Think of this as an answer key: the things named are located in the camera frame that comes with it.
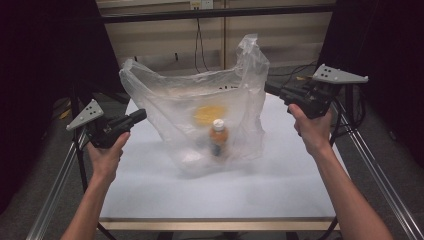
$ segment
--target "white table surface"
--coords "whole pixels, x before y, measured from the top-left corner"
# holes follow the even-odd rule
[[[127,113],[135,110],[130,101]],[[281,99],[267,94],[261,122],[266,132],[261,158],[238,170],[195,178],[172,162],[147,120],[138,123],[131,129],[100,217],[140,221],[334,217],[315,162]]]

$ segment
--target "beige wall panel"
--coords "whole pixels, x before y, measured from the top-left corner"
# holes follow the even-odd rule
[[[309,48],[315,46],[321,48],[327,32],[331,13],[311,14],[286,14],[270,16],[234,17],[227,18],[227,60],[226,67],[235,64],[235,49],[240,40],[246,34],[257,33],[258,44],[263,50],[281,51],[301,48],[307,45]],[[310,57],[317,58],[319,49],[310,48],[315,56],[307,54],[304,61],[311,61]],[[291,54],[290,56],[281,52],[281,59],[274,58],[275,62],[301,61],[302,56]]]
[[[141,0],[98,0],[101,14],[104,15],[188,10],[189,2],[170,0],[152,4],[152,1]],[[214,8],[224,7],[223,2],[224,0],[215,0]],[[230,8],[249,8],[330,4],[335,0],[225,2]],[[219,51],[221,66],[232,67],[236,60],[235,49],[240,40],[246,34],[258,33],[258,43],[273,65],[307,63],[318,58],[330,18],[331,13],[311,13],[200,19],[203,47],[205,52]],[[106,24],[106,29],[117,58],[192,53],[196,44],[197,21],[189,19],[116,23]]]
[[[221,48],[221,20],[200,19],[205,51]],[[174,20],[106,25],[116,57],[194,52],[197,21]]]

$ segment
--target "clear plastic bag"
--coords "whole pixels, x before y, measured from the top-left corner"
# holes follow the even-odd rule
[[[120,71],[121,82],[137,107],[165,142],[181,169],[207,174],[234,168],[262,154],[260,114],[269,61],[246,35],[237,49],[237,64],[228,70],[165,77],[131,59]],[[228,139],[216,151],[212,122],[222,119]]]

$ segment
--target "metal frame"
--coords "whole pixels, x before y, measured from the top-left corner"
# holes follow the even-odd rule
[[[336,4],[297,5],[286,7],[257,7],[257,8],[222,8],[199,11],[174,11],[143,14],[104,15],[93,18],[63,19],[55,21],[57,24],[93,24],[93,23],[126,23],[148,22],[163,20],[181,20],[197,18],[241,17],[258,15],[280,15],[299,13],[333,12]]]
[[[298,14],[298,13],[317,13],[332,12],[336,8],[336,4],[326,5],[307,5],[307,6],[290,6],[290,7],[272,7],[272,8],[249,8],[249,9],[214,9],[202,11],[178,11],[163,12],[149,14],[134,15],[109,15],[99,18],[82,18],[82,19],[65,19],[52,22],[53,24],[92,24],[92,23],[123,23],[123,22],[140,22],[140,21],[161,21],[161,20],[178,20],[178,19],[196,19],[196,18],[216,18],[216,17],[237,17],[237,16],[254,16],[254,15],[277,15],[277,14]],[[345,115],[342,117],[344,123],[348,123]],[[384,172],[372,155],[370,149],[365,144],[362,136],[356,129],[347,127],[352,131],[349,135],[360,152],[365,164],[369,168],[372,176],[377,182],[387,202],[391,206],[393,212],[397,216],[399,222],[404,228],[410,239],[424,239],[421,230],[418,228],[408,208],[400,199]],[[79,143],[83,142],[85,134],[81,134]],[[68,155],[64,161],[52,190],[47,197],[42,210],[40,211],[34,225],[32,226],[28,240],[42,239],[47,226],[51,220],[53,212],[57,206],[59,197],[63,191],[66,180],[69,176],[70,169],[74,163],[76,155],[76,144],[70,147]]]
[[[392,208],[392,211],[399,220],[399,223],[402,225],[409,239],[422,240],[424,235],[421,232],[418,224],[416,223],[414,217],[412,216],[409,209],[406,207],[405,203],[397,194],[396,190],[393,188],[387,176],[384,174],[371,150],[368,148],[365,143],[362,135],[357,129],[353,129],[348,124],[350,121],[348,116],[346,116],[346,110],[343,108],[342,113],[342,123],[346,125],[346,130],[349,132],[349,136],[355,144],[358,152],[360,153],[362,160],[365,165],[368,167],[372,177],[377,183],[381,193],[386,198],[387,203]]]
[[[84,129],[78,139],[78,146],[75,142],[72,142],[68,154],[65,157],[65,161],[63,162],[62,168],[60,169],[59,174],[57,175],[53,184],[53,187],[50,190],[50,193],[44,202],[41,211],[38,213],[35,223],[32,225],[31,230],[29,231],[29,234],[26,238],[27,240],[43,239],[53,213],[56,210],[60,195],[65,188],[69,173],[71,172],[72,166],[75,163],[75,156],[77,155],[78,150],[77,147],[80,148],[81,144],[85,141],[85,138],[86,135]]]

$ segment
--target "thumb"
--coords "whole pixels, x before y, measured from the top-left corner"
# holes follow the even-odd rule
[[[296,104],[290,104],[290,105],[289,105],[289,110],[290,110],[290,112],[292,113],[293,117],[294,117],[296,120],[306,118],[305,113],[304,113],[304,112],[302,111],[302,109],[301,109],[299,106],[297,106]]]
[[[124,132],[121,134],[118,139],[116,139],[115,144],[113,144],[112,148],[116,150],[121,150],[122,147],[127,143],[128,139],[130,138],[130,132]]]

